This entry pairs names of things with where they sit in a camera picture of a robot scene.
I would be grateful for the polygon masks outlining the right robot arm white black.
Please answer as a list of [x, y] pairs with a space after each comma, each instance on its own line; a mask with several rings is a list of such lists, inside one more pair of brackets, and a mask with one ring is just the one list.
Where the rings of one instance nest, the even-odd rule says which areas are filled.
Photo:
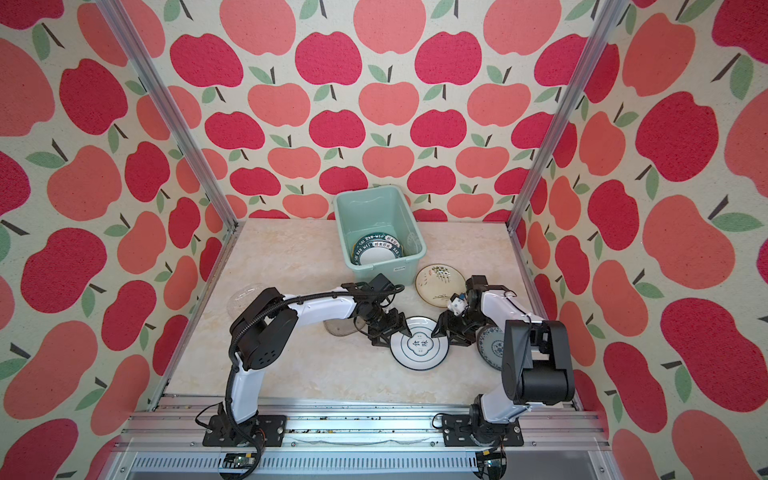
[[483, 328], [501, 329], [501, 383], [476, 397], [462, 433], [480, 446], [496, 446], [532, 403], [554, 406], [573, 399], [567, 327], [524, 309], [510, 289], [483, 275], [471, 276], [465, 286], [465, 293], [452, 295], [431, 336], [471, 346]]

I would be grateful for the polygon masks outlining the white plate black line pattern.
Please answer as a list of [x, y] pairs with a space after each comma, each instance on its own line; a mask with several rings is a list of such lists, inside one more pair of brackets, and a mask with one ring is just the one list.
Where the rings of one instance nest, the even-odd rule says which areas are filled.
[[403, 367], [413, 371], [428, 371], [446, 359], [449, 341], [446, 337], [432, 337], [437, 323], [427, 317], [406, 319], [411, 336], [396, 332], [390, 337], [390, 352]]

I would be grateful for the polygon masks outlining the cream plate with plant motif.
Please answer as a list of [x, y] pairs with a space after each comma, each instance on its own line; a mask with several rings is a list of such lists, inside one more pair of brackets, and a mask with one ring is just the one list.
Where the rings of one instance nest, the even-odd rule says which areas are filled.
[[465, 282], [465, 277], [456, 268], [446, 264], [431, 264], [418, 272], [414, 285], [422, 300], [445, 309], [454, 295], [466, 292]]

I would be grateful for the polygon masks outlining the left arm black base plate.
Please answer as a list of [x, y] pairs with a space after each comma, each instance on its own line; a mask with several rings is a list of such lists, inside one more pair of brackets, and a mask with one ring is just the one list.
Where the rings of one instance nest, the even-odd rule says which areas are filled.
[[285, 415], [256, 415], [237, 427], [224, 413], [212, 416], [202, 440], [205, 447], [280, 447], [283, 443], [287, 417]]

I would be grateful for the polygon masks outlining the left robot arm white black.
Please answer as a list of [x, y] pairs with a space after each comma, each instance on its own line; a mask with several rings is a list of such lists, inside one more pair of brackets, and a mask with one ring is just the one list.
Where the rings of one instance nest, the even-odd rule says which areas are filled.
[[405, 314], [392, 308], [403, 285], [378, 274], [369, 282], [344, 283], [320, 293], [284, 295], [276, 288], [263, 290], [230, 327], [228, 357], [231, 369], [218, 417], [238, 440], [253, 439], [247, 422], [258, 413], [265, 369], [282, 354], [293, 331], [330, 320], [361, 320], [355, 325], [374, 347], [388, 347], [392, 336], [412, 335]]

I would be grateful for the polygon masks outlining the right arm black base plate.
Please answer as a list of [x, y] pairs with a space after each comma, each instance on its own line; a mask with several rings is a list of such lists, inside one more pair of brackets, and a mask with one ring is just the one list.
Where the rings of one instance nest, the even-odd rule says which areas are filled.
[[525, 443], [519, 422], [489, 423], [470, 415], [440, 414], [436, 429], [446, 447], [522, 447]]

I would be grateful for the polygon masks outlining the small green rim lettered plate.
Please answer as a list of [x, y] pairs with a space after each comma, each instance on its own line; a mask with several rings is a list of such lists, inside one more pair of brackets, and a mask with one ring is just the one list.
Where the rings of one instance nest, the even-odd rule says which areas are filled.
[[403, 257], [399, 240], [386, 232], [366, 234], [355, 243], [351, 262], [354, 265], [371, 265]]

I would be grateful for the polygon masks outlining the blue white patterned plate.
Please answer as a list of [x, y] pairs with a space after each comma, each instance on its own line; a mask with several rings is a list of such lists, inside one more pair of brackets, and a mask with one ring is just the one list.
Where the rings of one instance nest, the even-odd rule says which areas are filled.
[[497, 371], [502, 370], [504, 332], [498, 326], [485, 326], [477, 333], [477, 350], [482, 359]]

